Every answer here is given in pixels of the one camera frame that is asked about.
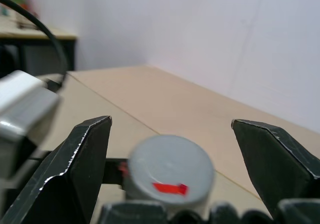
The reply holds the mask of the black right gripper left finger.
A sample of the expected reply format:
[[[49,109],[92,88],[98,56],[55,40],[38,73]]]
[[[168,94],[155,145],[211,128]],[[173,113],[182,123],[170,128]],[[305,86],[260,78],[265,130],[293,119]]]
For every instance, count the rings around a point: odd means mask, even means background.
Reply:
[[[110,116],[76,125],[38,166],[0,224],[89,224],[102,184]]]

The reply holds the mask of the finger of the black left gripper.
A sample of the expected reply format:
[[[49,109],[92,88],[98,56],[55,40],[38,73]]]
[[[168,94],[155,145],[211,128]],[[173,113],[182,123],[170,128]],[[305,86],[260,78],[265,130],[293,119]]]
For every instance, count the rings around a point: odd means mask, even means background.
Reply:
[[[123,185],[124,177],[128,172],[127,161],[126,158],[106,158],[102,184]]]

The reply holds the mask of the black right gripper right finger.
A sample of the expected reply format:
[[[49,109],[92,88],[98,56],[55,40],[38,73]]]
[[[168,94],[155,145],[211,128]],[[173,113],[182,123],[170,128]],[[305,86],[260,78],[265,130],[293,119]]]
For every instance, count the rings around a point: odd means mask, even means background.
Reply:
[[[320,159],[284,129],[243,119],[231,128],[250,180],[273,218],[283,199],[320,199]]]

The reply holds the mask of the white jar lid red arrow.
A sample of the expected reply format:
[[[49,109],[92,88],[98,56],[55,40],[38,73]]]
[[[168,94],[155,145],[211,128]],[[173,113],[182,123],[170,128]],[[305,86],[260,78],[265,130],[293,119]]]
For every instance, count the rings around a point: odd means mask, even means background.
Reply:
[[[123,187],[130,199],[196,205],[207,200],[215,180],[208,154],[180,136],[149,137],[131,151],[127,161]]]

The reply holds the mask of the white plastic jar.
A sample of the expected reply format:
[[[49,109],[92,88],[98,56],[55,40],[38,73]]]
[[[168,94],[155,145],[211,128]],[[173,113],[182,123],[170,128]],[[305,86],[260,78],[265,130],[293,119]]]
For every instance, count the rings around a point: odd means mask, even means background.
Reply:
[[[128,200],[156,201],[162,204],[171,217],[184,209],[195,211],[203,216],[212,189],[212,180],[192,181],[189,184],[167,184],[157,181],[147,181],[145,187],[140,187],[131,178],[123,181],[125,198]]]

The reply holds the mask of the wooden side table black frame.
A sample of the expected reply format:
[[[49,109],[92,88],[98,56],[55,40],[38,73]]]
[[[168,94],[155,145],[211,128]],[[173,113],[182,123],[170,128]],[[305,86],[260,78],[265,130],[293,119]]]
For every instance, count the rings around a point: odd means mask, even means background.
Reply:
[[[68,70],[75,70],[76,35],[67,32],[51,29],[55,37],[64,47],[68,58]],[[0,44],[17,47],[18,66],[22,71],[27,70],[26,66],[26,46],[49,46],[50,39],[38,30],[23,30],[17,28],[14,21],[7,16],[0,16]]]

